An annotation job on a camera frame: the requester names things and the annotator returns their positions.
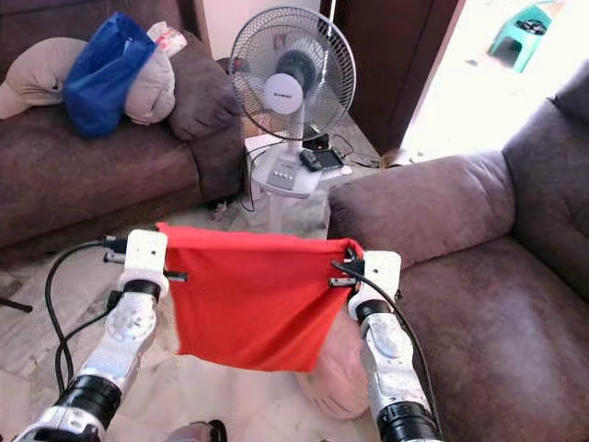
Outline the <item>blue bag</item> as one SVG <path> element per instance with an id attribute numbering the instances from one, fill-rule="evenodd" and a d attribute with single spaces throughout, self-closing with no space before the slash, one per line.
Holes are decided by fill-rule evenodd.
<path id="1" fill-rule="evenodd" d="M 125 13 L 113 13 L 96 30 L 64 80 L 64 108 L 81 135 L 117 129 L 131 85 L 155 51 L 146 30 Z"/>

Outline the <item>white red patterned bag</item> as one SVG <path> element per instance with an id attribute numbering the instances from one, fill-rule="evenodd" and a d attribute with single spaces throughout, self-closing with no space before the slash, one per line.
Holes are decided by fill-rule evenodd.
<path id="1" fill-rule="evenodd" d="M 156 53 L 171 58 L 188 46 L 188 38 L 179 29 L 173 29 L 167 21 L 156 22 L 148 29 L 147 37 L 156 44 Z"/>

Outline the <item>dark brown wooden door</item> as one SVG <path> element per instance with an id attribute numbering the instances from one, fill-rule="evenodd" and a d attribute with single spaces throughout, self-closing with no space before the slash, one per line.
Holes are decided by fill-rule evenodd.
<path id="1" fill-rule="evenodd" d="M 378 153 L 400 148 L 466 0 L 321 0 L 357 72 L 351 117 Z"/>

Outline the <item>beige pillow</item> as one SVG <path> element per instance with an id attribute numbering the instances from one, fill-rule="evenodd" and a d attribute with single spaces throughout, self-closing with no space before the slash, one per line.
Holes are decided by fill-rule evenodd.
<path id="1" fill-rule="evenodd" d="M 0 86 L 0 118 L 11 118 L 29 107 L 63 104 L 64 80 L 85 47 L 85 41 L 58 37 L 34 43 L 20 54 Z M 131 84 L 123 114 L 147 125 L 164 121 L 174 106 L 172 63 L 158 50 Z"/>

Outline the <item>small white table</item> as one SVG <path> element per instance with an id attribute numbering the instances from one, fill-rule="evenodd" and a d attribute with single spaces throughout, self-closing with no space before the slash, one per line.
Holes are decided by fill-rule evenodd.
<path id="1" fill-rule="evenodd" d="M 307 171 L 291 144 L 278 136 L 248 136 L 245 147 L 249 154 L 249 197 L 269 232 L 282 233 L 283 216 L 295 209 L 295 204 L 307 201 L 328 182 L 352 174 L 348 165 L 335 171 Z"/>

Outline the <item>pink pillow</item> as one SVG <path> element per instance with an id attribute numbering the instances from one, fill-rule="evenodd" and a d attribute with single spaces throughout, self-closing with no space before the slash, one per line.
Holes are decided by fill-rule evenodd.
<path id="1" fill-rule="evenodd" d="M 295 375 L 308 400 L 322 413 L 348 420 L 369 410 L 367 376 L 361 363 L 359 325 L 340 311 L 310 372 Z"/>

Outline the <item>black remote control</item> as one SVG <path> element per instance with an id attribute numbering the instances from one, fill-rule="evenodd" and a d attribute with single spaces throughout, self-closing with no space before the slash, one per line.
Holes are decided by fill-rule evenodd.
<path id="1" fill-rule="evenodd" d="M 303 148 L 303 150 L 299 151 L 298 158 L 307 171 L 315 172 L 324 169 L 324 165 L 316 155 L 315 150 L 307 150 L 307 148 Z"/>

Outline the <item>white table fan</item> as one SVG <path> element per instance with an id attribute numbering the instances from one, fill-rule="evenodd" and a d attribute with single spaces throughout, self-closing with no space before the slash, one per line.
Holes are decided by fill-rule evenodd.
<path id="1" fill-rule="evenodd" d="M 278 138 L 254 174 L 257 182 L 272 194 L 307 198 L 321 174 L 300 161 L 303 144 L 327 134 L 356 97 L 356 62 L 348 38 L 311 9 L 265 9 L 233 42 L 230 79 L 248 120 Z"/>

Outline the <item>red pillowcase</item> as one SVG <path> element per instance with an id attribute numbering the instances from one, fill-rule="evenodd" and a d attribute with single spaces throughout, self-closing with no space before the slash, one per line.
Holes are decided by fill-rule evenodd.
<path id="1" fill-rule="evenodd" d="M 259 371 L 308 372 L 348 287 L 335 262 L 364 256 L 350 238 L 307 239 L 281 233 L 203 230 L 159 223 L 181 356 Z"/>

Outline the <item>flat black device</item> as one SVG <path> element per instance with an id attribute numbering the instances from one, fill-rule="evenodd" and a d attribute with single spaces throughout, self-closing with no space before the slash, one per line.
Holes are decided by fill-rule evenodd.
<path id="1" fill-rule="evenodd" d="M 331 147 L 311 150 L 311 152 L 320 171 L 335 171 L 345 165 L 341 153 Z"/>

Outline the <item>green plastic stool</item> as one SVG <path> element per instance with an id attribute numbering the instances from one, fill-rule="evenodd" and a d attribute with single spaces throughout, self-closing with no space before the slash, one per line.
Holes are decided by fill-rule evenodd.
<path id="1" fill-rule="evenodd" d="M 517 43 L 513 70 L 523 73 L 564 5 L 565 0 L 536 0 L 522 7 L 498 29 L 488 55 L 495 55 L 508 41 Z"/>

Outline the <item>brown sofa cushion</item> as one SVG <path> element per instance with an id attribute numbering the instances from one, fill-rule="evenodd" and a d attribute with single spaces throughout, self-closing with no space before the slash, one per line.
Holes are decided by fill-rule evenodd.
<path id="1" fill-rule="evenodd" d="M 230 76 L 212 59 L 205 43 L 188 30 L 186 46 L 171 56 L 174 71 L 174 110 L 169 129 L 182 142 L 223 131 L 241 131 L 241 109 Z"/>

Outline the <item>long brown fabric sofa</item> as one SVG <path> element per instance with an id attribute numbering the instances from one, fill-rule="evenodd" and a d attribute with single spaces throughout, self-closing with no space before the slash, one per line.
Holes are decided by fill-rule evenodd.
<path id="1" fill-rule="evenodd" d="M 3 0 L 3 75 L 34 43 L 85 41 L 115 12 L 201 38 L 194 0 Z M 167 121 L 122 122 L 111 135 L 86 138 L 64 106 L 33 107 L 0 122 L 0 262 L 228 201 L 243 189 L 244 169 L 243 127 L 182 142 Z"/>

